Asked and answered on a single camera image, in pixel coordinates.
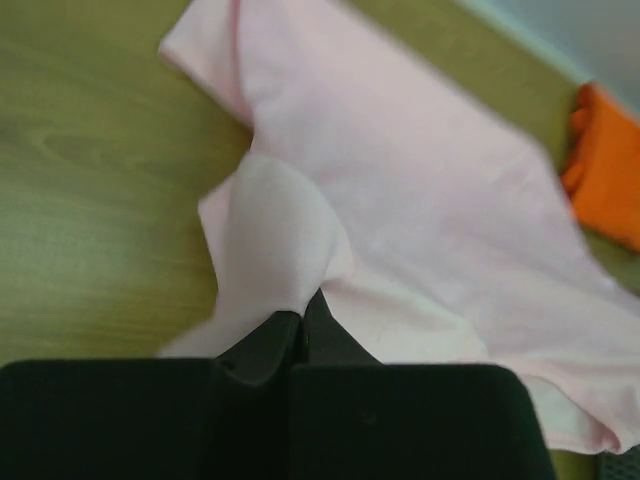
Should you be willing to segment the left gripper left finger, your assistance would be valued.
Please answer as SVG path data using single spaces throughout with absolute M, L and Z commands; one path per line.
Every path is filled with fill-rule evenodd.
M 215 358 L 30 360 L 1 371 L 5 479 L 283 479 L 300 319 Z

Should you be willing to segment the pink t shirt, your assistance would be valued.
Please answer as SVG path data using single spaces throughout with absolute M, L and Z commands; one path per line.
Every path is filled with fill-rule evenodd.
M 160 53 L 251 126 L 199 206 L 218 297 L 168 356 L 216 356 L 322 292 L 384 363 L 490 363 L 549 447 L 639 442 L 639 301 L 548 157 L 339 1 L 195 1 Z

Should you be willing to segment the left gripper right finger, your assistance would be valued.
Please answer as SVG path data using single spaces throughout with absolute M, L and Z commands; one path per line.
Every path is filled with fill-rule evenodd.
M 529 393 L 489 364 L 384 365 L 322 294 L 289 380 L 292 479 L 551 479 Z

